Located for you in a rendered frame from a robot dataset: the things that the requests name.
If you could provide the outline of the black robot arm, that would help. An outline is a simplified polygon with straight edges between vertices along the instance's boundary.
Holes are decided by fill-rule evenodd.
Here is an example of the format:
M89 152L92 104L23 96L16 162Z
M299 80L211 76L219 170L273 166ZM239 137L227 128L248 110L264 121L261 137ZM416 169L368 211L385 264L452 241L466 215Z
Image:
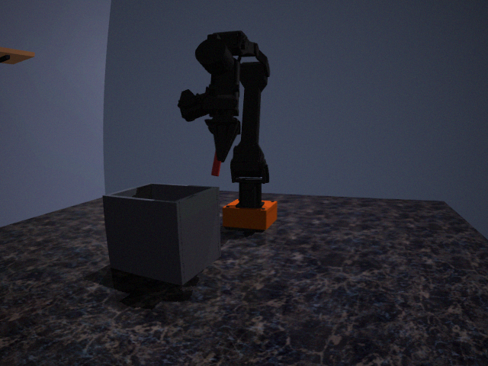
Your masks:
M239 56L235 59L233 56ZM241 57L255 56L259 62L240 63ZM232 183L239 182L240 208L262 208L262 184L269 183L268 165L259 142L261 93L268 83L270 69L267 56L258 44L247 40L242 31L218 32L207 35L207 40L195 50L198 62L211 74L211 81L232 79L244 87L241 142L233 148L230 162ZM210 95L194 95L189 89L182 91L178 107L182 117L191 122L208 115L200 111L201 99ZM247 177L247 178L239 178ZM262 178L260 178L262 177Z

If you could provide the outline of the dark red peg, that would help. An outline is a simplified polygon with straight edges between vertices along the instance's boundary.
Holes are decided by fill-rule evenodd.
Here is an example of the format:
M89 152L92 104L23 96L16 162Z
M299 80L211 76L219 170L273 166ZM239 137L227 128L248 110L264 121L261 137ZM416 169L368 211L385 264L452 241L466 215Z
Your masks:
M219 176L220 164L221 164L221 161L217 161L217 154L216 154L216 150L215 150L211 175L213 175L213 176Z

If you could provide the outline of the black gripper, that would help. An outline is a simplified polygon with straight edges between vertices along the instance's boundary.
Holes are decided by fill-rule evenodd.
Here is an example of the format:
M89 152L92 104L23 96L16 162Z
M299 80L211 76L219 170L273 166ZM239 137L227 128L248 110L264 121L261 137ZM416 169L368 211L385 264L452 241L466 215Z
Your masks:
M232 79L213 80L209 85L210 95L201 99L200 111L207 110L212 119L205 120L213 134L217 161L224 162L237 135L241 133L239 116L239 83Z

